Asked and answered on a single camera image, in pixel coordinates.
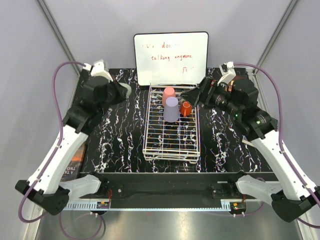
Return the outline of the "green plastic cup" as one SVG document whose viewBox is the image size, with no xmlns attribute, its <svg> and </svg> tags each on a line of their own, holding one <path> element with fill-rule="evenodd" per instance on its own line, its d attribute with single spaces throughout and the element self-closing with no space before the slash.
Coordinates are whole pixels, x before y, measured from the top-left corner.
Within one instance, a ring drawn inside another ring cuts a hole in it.
<svg viewBox="0 0 320 240">
<path fill-rule="evenodd" d="M 125 98 L 129 98 L 129 96 L 131 95 L 132 93 L 132 88 L 129 84 L 126 84 L 126 83 L 123 83 L 123 82 L 120 82 L 119 83 L 120 86 L 121 86 L 121 91 L 123 93 L 123 95 L 125 96 Z"/>
</svg>

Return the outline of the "purple plastic cup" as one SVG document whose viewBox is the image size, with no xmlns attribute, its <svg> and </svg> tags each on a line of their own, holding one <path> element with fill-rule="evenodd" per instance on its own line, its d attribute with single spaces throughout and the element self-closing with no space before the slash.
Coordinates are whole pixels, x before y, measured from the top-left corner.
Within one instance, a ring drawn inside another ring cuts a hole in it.
<svg viewBox="0 0 320 240">
<path fill-rule="evenodd" d="M 180 117 L 179 101 L 176 97 L 170 96 L 165 101 L 163 118 L 166 122 L 176 122 Z"/>
</svg>

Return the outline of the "white wire dish rack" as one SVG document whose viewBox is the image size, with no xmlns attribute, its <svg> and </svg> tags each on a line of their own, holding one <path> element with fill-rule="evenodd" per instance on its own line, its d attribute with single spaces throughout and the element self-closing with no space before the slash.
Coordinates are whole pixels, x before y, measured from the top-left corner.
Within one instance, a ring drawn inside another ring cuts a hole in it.
<svg viewBox="0 0 320 240">
<path fill-rule="evenodd" d="M 146 161 L 181 161 L 195 164 L 201 155 L 199 108 L 176 122 L 164 120 L 165 85 L 151 84 L 147 99 L 142 153 Z"/>
</svg>

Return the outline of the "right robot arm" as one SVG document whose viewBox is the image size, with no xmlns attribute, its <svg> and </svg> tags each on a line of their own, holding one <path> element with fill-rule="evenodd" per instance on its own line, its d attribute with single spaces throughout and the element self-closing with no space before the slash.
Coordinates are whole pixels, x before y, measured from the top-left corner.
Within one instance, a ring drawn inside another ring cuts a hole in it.
<svg viewBox="0 0 320 240">
<path fill-rule="evenodd" d="M 286 157 L 289 151 L 279 144 L 278 122 L 258 107 L 259 91 L 249 79 L 236 80 L 231 86 L 204 77 L 195 88 L 180 97 L 193 107 L 219 108 L 234 119 L 236 129 L 264 157 L 279 183 L 271 184 L 239 172 L 228 180 L 227 192 L 232 198 L 252 196 L 270 206 L 285 222 L 292 222 L 316 205 L 320 188 L 309 180 L 298 166 Z M 303 180 L 296 175 L 300 172 Z"/>
</svg>

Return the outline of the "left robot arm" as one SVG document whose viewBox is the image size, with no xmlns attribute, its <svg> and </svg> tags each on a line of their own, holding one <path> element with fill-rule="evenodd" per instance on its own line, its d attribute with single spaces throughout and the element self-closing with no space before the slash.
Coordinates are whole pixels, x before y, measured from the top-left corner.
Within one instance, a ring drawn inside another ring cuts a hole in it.
<svg viewBox="0 0 320 240">
<path fill-rule="evenodd" d="M 126 83 L 91 76 L 82 88 L 80 99 L 67 111 L 51 150 L 27 180 L 19 180 L 15 189 L 33 203 L 55 216 L 80 197 L 93 194 L 103 198 L 108 193 L 108 179 L 98 173 L 61 181 L 78 148 L 102 121 L 104 111 L 124 102 L 132 92 Z"/>
</svg>

